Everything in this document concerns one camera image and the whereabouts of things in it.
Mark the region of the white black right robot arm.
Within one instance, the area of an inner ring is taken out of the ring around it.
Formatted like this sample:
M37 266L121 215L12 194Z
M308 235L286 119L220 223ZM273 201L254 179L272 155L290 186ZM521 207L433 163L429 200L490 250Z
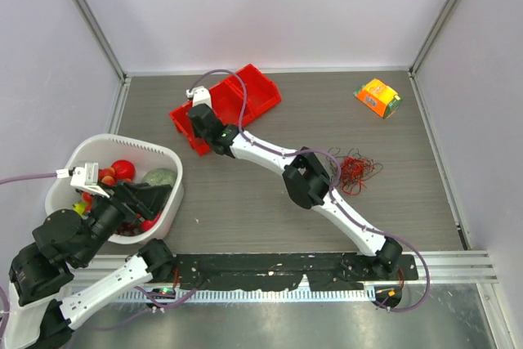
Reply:
M403 248L365 220L335 189L318 150L290 150L256 138L234 124L224 124L206 104L193 106L188 118L194 134L219 155L255 163L283 178L288 197L300 208L331 221L369 260L373 276L385 280L399 270Z

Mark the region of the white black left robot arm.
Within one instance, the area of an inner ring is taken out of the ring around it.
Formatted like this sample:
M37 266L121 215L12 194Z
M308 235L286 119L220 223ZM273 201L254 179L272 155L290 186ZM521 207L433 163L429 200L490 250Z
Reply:
M91 191L86 215L54 211L33 230L33 243L13 258L9 270L9 313L2 320L3 348L59 348L110 300L138 284L168 281L174 257L161 239L151 239L121 267L69 296L77 269L89 267L101 247L125 222L154 220L163 211L170 185L119 182Z

